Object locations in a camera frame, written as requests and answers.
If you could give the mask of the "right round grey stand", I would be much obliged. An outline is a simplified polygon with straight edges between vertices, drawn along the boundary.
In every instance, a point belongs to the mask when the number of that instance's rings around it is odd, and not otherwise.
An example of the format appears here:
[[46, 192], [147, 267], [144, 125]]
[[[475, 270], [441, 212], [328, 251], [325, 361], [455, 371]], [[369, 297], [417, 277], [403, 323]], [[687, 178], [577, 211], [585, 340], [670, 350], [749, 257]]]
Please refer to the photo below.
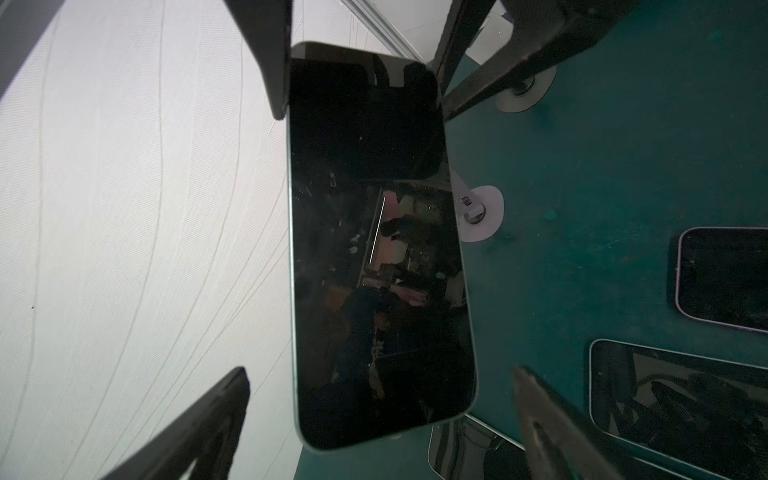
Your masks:
[[504, 220], [502, 192], [492, 185], [470, 189], [453, 169], [450, 180], [460, 241], [478, 243], [490, 239]]

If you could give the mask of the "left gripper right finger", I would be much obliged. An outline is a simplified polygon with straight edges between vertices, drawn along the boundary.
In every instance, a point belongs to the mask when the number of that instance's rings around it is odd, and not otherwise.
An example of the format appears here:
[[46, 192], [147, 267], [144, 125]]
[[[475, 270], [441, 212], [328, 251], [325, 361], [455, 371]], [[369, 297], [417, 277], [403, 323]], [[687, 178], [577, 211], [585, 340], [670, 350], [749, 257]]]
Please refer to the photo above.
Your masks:
[[636, 462], [527, 367], [512, 371], [513, 395], [533, 479], [634, 479]]

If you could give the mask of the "far right dark stand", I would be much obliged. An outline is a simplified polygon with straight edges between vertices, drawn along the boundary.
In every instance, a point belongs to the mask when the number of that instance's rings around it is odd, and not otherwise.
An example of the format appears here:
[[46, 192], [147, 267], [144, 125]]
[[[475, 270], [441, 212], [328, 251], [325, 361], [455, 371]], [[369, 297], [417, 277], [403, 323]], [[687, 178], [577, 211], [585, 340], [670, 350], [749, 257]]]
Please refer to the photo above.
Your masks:
[[533, 108], [549, 91], [556, 73], [557, 67], [552, 66], [500, 92], [495, 100], [497, 110], [502, 113], [521, 113]]

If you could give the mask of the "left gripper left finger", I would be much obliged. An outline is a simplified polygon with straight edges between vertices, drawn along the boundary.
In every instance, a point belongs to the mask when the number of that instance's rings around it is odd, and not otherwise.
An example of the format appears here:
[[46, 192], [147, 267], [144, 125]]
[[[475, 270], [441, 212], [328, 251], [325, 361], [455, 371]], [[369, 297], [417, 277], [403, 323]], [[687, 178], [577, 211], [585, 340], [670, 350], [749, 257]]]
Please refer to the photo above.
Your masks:
[[113, 480], [226, 479], [250, 398], [246, 370], [236, 367], [176, 420], [105, 477]]

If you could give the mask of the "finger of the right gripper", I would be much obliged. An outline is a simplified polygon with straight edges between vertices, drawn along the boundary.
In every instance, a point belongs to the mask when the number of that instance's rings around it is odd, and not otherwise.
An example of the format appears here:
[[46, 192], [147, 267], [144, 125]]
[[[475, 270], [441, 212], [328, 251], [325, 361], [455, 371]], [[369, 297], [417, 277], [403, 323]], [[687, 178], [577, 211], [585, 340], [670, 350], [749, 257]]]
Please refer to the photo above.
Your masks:
[[552, 66], [557, 67], [560, 63], [554, 53], [555, 45], [533, 57], [516, 55], [510, 43], [513, 35], [512, 23], [509, 39], [470, 75], [452, 85], [461, 60], [480, 33], [493, 5], [492, 1], [453, 1], [450, 4], [432, 62], [432, 70], [438, 82], [438, 100], [445, 122], [498, 95], [516, 82], [526, 80]]
[[254, 56], [275, 120], [283, 120], [289, 99], [293, 2], [225, 0]]

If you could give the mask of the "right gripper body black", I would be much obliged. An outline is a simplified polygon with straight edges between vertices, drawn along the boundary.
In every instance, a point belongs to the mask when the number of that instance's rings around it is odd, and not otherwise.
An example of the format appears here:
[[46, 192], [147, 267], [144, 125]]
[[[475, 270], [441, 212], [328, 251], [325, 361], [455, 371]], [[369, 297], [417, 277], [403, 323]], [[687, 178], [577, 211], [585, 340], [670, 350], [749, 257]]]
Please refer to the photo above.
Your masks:
[[[512, 19], [512, 49], [520, 57], [533, 57], [560, 38], [584, 39], [587, 46], [601, 40], [639, 1], [502, 1]], [[584, 47], [567, 47], [576, 53]]]

